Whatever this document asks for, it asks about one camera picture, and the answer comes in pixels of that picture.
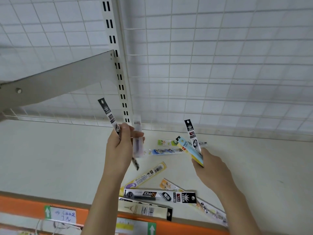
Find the person's left hand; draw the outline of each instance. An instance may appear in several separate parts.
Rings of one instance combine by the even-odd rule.
[[[115,130],[108,138],[103,176],[122,182],[133,156],[132,138],[143,137],[144,133],[135,131],[127,123],[120,125],[120,128],[121,139]]]

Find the hand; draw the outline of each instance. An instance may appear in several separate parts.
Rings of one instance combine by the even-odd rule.
[[[108,138],[103,176],[122,182],[133,156],[132,138],[143,137],[144,133],[135,131],[127,123],[120,127],[121,139],[115,130]]]
[[[236,188],[232,174],[221,158],[209,153],[205,148],[201,149],[203,167],[192,159],[197,176],[208,188],[217,195],[225,189]]]

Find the handwritten price tag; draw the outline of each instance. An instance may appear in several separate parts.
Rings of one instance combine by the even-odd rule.
[[[76,224],[76,211],[71,209],[45,206],[45,217],[57,222]]]

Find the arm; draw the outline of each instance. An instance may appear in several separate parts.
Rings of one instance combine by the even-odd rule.
[[[197,176],[220,199],[227,216],[231,235],[261,235],[243,193],[237,188],[232,174],[221,158],[201,150],[203,165],[192,159]]]
[[[133,155],[131,137],[143,133],[123,123],[121,135],[120,140],[113,130],[108,139],[103,175],[81,235],[115,234],[119,188]]]

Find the forearm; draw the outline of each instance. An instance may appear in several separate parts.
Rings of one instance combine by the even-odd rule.
[[[231,235],[261,235],[244,194],[235,185],[217,196],[225,209]]]
[[[81,235],[114,235],[120,181],[102,177]]]

